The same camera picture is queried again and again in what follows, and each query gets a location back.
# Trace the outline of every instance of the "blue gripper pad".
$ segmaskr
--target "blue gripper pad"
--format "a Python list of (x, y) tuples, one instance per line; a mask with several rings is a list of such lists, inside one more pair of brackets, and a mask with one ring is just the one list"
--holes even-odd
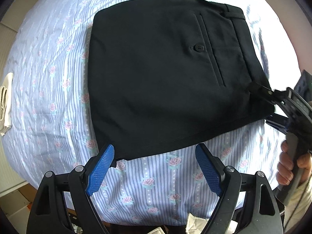
[(93, 171), (89, 175), (88, 186), (85, 190), (87, 195), (91, 196), (94, 192), (97, 192), (99, 190), (113, 159), (114, 147), (113, 145), (109, 145), (96, 166), (94, 167)]
[(206, 156), (200, 145), (196, 146), (195, 157), (200, 169), (202, 170), (202, 173), (204, 174), (210, 190), (216, 193), (217, 196), (220, 196), (222, 190), (219, 180), (219, 174), (213, 167), (213, 164), (209, 161), (208, 157)]

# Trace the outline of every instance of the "metal pivot bolt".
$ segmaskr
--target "metal pivot bolt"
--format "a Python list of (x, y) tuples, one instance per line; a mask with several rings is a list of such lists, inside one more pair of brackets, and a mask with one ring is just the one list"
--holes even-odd
[(229, 173), (232, 173), (232, 172), (234, 172), (234, 170), (235, 170), (235, 168), (233, 167), (233, 166), (227, 166), (227, 167), (225, 167), (225, 169), (229, 172)]
[(264, 173), (262, 171), (258, 171), (257, 175), (260, 176), (260, 177), (264, 177)]
[(52, 172), (47, 172), (47, 173), (46, 173), (46, 177), (49, 178), (49, 177), (52, 176), (52, 174), (53, 174)]
[(75, 168), (75, 171), (76, 172), (81, 172), (83, 170), (83, 166), (82, 165), (78, 165), (76, 168)]

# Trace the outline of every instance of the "black button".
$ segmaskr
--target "black button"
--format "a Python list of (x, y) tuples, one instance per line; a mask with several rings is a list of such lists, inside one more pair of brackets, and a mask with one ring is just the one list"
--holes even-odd
[(202, 44), (196, 44), (194, 49), (197, 51), (197, 52), (202, 52), (204, 51), (204, 46)]

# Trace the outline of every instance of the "welt pocket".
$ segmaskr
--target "welt pocket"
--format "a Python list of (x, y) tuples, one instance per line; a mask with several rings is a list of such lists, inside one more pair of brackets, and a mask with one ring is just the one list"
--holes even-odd
[(208, 59), (210, 60), (210, 62), (212, 64), (213, 71), (215, 73), (215, 76), (216, 76), (216, 79), (218, 81), (218, 84), (219, 84), (219, 86), (224, 86), (224, 81), (223, 81), (223, 78), (221, 76), (221, 72), (220, 72), (220, 68), (218, 66), (218, 63), (216, 62), (216, 57), (213, 54), (213, 49), (211, 47), (211, 43), (210, 43), (210, 40), (209, 40), (209, 36), (208, 36), (208, 32), (207, 32), (207, 29), (206, 29), (206, 26), (205, 26), (204, 19), (202, 18), (201, 14), (195, 15), (195, 18), (197, 20), (197, 23), (199, 25), (200, 31), (202, 33), (202, 37), (203, 37), (204, 42), (205, 42), (205, 48), (207, 50)]

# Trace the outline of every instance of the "finger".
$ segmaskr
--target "finger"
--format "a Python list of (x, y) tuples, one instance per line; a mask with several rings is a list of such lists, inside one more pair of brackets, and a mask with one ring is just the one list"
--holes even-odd
[(280, 175), (279, 173), (276, 174), (276, 180), (279, 184), (287, 186), (289, 185), (290, 181), (285, 179), (282, 175)]
[(278, 163), (277, 165), (277, 170), (280, 173), (280, 175), (282, 177), (284, 177), (285, 179), (291, 181), (294, 177), (294, 174), (292, 173), (292, 171), (288, 170), (284, 165), (282, 165), (281, 163)]
[(300, 156), (297, 160), (297, 165), (299, 168), (304, 168), (305, 171), (302, 174), (302, 177), (300, 179), (300, 184), (304, 183), (311, 175), (311, 169), (312, 169), (312, 156), (310, 153), (306, 153), (302, 156)]
[(292, 170), (294, 168), (294, 162), (292, 161), (290, 156), (285, 152), (282, 152), (280, 154), (280, 163), (284, 165), (288, 170)]
[(297, 165), (299, 168), (305, 168), (308, 170), (311, 169), (311, 166), (312, 166), (311, 154), (306, 153), (300, 156), (297, 160)]
[(280, 148), (282, 151), (287, 152), (288, 151), (288, 144), (286, 141), (283, 141), (282, 144), (280, 145)]

